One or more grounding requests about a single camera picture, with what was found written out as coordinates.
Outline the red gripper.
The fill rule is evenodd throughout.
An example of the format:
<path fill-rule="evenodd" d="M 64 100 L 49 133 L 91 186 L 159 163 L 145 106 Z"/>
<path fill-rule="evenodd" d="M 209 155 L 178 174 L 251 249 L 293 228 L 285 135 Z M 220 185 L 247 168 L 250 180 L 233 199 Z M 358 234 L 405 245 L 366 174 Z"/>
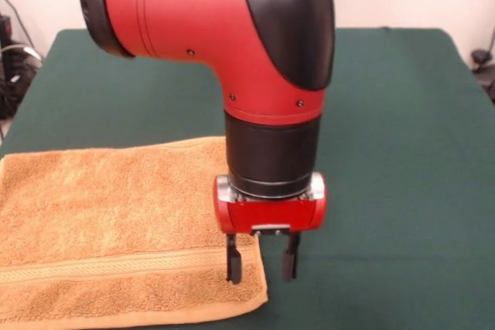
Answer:
<path fill-rule="evenodd" d="M 311 199 L 235 201 L 231 194 L 219 189 L 213 192 L 214 209 L 220 230 L 227 234 L 227 281 L 239 284 L 242 279 L 241 253 L 237 249 L 237 233 L 257 230 L 288 230 L 288 246 L 282 255 L 282 279 L 297 278 L 300 231 L 318 229 L 326 215 L 325 191 Z"/>

